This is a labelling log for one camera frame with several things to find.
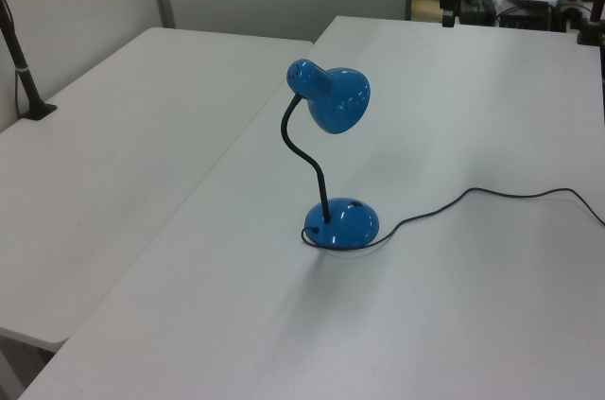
black flexible neck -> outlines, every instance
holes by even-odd
[[[0,29],[2,30],[2,35],[9,48],[12,60],[15,63],[15,71],[19,75],[23,87],[26,90],[27,98],[29,99],[29,112],[24,114],[24,117],[40,120],[56,110],[57,107],[46,104],[40,99],[34,79],[31,76],[31,72],[29,72],[26,57],[24,56],[23,50],[19,45],[19,40],[17,39],[7,0],[0,0]]]
[[[299,94],[295,94],[294,97],[292,97],[292,102],[290,102],[290,105],[287,107],[287,110],[284,113],[284,117],[282,118],[282,138],[284,139],[284,142],[287,147],[290,148],[292,152],[294,152],[294,154],[302,157],[303,159],[305,159],[306,162],[311,164],[313,168],[315,168],[315,171],[318,174],[318,183],[320,185],[321,211],[323,212],[323,221],[325,223],[330,223],[330,209],[328,208],[328,196],[325,191],[325,180],[323,179],[323,172],[321,171],[321,167],[315,161],[315,159],[313,159],[311,156],[309,156],[296,145],[294,145],[287,134],[287,122],[289,121],[292,112],[294,112],[294,109],[297,105],[299,105],[299,102],[301,102],[302,99],[303,97]]]

floor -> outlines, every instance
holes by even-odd
[[[439,0],[412,0],[412,20],[440,24],[441,15]]]
[[[16,400],[44,368],[52,353],[0,337],[0,400]]]

lamp base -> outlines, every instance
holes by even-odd
[[[330,223],[323,220],[321,204],[314,206],[304,220],[307,236],[318,246],[331,251],[353,251],[362,249],[378,234],[378,215],[366,203],[330,199],[328,207]]]
[[[29,110],[29,111],[23,113],[21,115],[21,117],[23,119],[31,119],[32,121],[40,121],[41,119],[44,119],[46,116],[50,115],[56,109],[57,109],[56,105],[47,104],[44,102],[43,105],[36,108],[34,112]]]

blue lamp base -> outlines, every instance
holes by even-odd
[[[353,199],[330,199],[330,223],[323,220],[321,204],[306,215],[306,234],[318,246],[332,251],[362,249],[378,234],[378,215],[368,206]]]

gooseneck arm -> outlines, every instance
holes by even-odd
[[[284,139],[284,142],[287,147],[290,148],[292,152],[294,152],[294,154],[302,157],[303,159],[305,159],[306,162],[313,166],[313,168],[315,168],[315,171],[318,174],[318,183],[320,185],[321,211],[323,212],[323,221],[324,223],[330,223],[330,209],[328,208],[328,196],[325,191],[325,180],[323,178],[323,172],[321,171],[321,167],[315,161],[315,159],[313,159],[311,156],[309,156],[296,145],[294,145],[287,134],[287,123],[290,119],[290,116],[292,115],[292,112],[294,112],[294,109],[299,104],[299,102],[301,102],[302,99],[303,96],[299,94],[295,94],[294,97],[292,97],[292,101],[287,107],[287,110],[284,113],[284,117],[282,118],[282,138]]]

